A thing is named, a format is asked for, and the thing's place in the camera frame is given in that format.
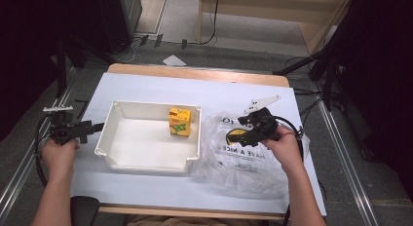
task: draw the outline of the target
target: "white plastic tray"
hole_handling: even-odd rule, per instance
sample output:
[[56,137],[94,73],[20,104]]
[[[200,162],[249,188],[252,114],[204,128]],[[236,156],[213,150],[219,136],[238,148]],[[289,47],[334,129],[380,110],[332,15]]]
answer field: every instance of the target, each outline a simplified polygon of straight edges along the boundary
[[[191,110],[189,137],[170,135],[172,107]],[[200,157],[201,107],[113,101],[94,153],[114,170],[185,172]]]

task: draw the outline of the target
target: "wooden table edge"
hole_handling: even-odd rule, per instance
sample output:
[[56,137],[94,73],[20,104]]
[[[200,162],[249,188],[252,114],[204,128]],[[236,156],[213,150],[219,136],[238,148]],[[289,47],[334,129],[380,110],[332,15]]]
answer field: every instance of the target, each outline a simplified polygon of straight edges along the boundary
[[218,82],[244,83],[273,87],[289,87],[283,76],[233,72],[229,69],[204,69],[190,67],[171,67],[161,65],[132,65],[114,63],[109,66],[108,73],[132,75],[185,78]]
[[254,213],[247,211],[190,209],[175,207],[143,207],[143,206],[112,206],[101,205],[99,212],[166,215],[174,217],[203,217],[203,218],[234,218],[234,219],[258,219],[258,220],[282,220],[283,213]]

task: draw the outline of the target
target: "table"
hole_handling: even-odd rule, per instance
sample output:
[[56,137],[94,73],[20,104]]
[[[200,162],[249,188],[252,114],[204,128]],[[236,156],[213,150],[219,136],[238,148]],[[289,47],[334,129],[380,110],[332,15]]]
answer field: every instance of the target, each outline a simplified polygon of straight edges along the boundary
[[[230,91],[238,94],[227,97]],[[288,88],[284,77],[212,69],[113,64],[100,80],[84,120],[92,120],[94,124],[104,122],[112,100],[198,104],[203,107],[204,118],[220,112],[222,106],[219,103],[222,101],[231,102],[232,108],[237,108],[237,111],[238,108],[244,110],[253,96],[257,98],[257,93],[266,97],[274,95],[274,91],[285,96],[285,103],[279,104],[279,109],[275,109],[274,105],[269,109],[272,112],[279,110],[277,113],[286,118],[292,112],[297,116],[288,119],[296,126],[301,125],[293,90]],[[99,199],[100,211],[243,219],[280,219],[285,213],[288,199],[274,199],[271,194],[234,192],[194,180],[185,173],[110,169],[103,159],[94,154],[99,136],[99,133],[90,135],[89,142],[78,151],[71,194]],[[311,155],[305,165],[320,211],[325,215]]]
[[[310,54],[315,53],[331,27],[339,24],[351,0],[219,0],[218,14],[299,22]],[[203,13],[215,12],[216,0],[200,0],[198,42]]]

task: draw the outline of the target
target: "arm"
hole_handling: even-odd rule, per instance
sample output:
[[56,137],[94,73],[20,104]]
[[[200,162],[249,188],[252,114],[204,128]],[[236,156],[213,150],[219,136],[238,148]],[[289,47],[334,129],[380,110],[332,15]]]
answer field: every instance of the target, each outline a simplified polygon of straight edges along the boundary
[[273,151],[288,178],[291,225],[325,225],[293,132],[279,126],[277,134],[279,141],[267,139],[262,143]]
[[31,225],[70,226],[70,183],[78,141],[64,145],[49,140],[42,148],[42,156],[49,168],[49,181]]

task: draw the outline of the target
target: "white table surface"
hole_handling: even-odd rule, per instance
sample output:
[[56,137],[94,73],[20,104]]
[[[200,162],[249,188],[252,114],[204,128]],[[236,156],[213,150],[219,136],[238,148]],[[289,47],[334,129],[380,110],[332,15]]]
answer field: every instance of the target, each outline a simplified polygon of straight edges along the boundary
[[[114,100],[200,105],[203,120],[222,111],[242,114],[252,99],[280,95],[268,106],[273,115],[301,125],[293,90],[239,83],[105,73],[83,121],[103,123]],[[94,154],[100,132],[88,136],[75,161],[72,196],[91,196],[116,206],[176,207],[257,213],[285,213],[288,198],[273,194],[240,193],[209,184],[189,174],[110,169]],[[326,215],[311,154],[305,167],[322,215]]]

